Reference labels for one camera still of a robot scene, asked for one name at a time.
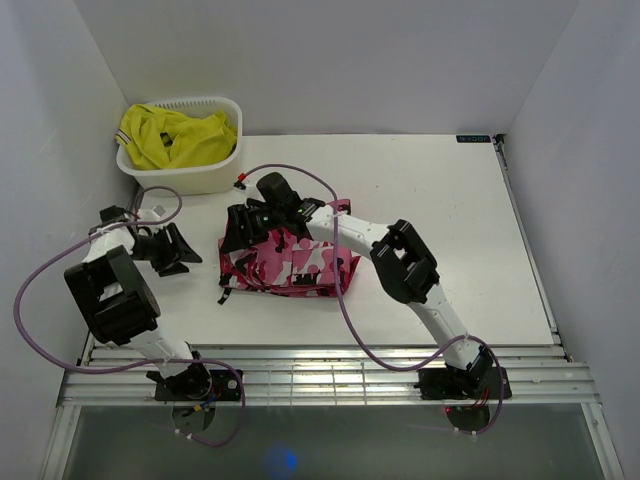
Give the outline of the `pink camouflage trousers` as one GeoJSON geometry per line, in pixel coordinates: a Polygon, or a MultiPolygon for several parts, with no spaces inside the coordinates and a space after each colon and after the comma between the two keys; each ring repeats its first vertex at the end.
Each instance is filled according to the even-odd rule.
{"type": "Polygon", "coordinates": [[[271,231],[264,243],[232,253],[219,251],[221,239],[220,303],[234,290],[284,297],[336,297],[349,289],[360,262],[359,255],[343,246],[335,249],[330,242],[313,241],[285,227],[271,231]]]}

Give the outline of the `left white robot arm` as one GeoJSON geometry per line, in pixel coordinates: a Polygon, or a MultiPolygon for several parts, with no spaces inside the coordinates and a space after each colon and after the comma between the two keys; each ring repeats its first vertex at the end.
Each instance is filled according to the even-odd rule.
{"type": "Polygon", "coordinates": [[[165,332],[160,306],[136,265],[146,262],[167,277],[202,262],[175,223],[160,223],[165,217],[159,205],[136,213],[102,210],[101,223],[89,230],[87,254],[65,270],[64,280],[97,341],[136,350],[157,368],[149,379],[179,398],[200,400],[211,393],[212,376],[188,342],[165,332]]]}

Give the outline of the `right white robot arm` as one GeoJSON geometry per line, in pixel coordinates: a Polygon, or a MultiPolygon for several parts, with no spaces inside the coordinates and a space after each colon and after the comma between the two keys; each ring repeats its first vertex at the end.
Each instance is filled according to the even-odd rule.
{"type": "Polygon", "coordinates": [[[375,224],[351,213],[348,199],[303,198],[277,172],[257,183],[259,198],[227,209],[219,240],[220,285],[286,297],[340,297],[361,259],[383,291],[408,306],[443,350],[445,366],[428,377],[434,399],[486,396],[498,370],[488,349],[469,339],[440,284],[437,261],[406,220],[375,224]]]}

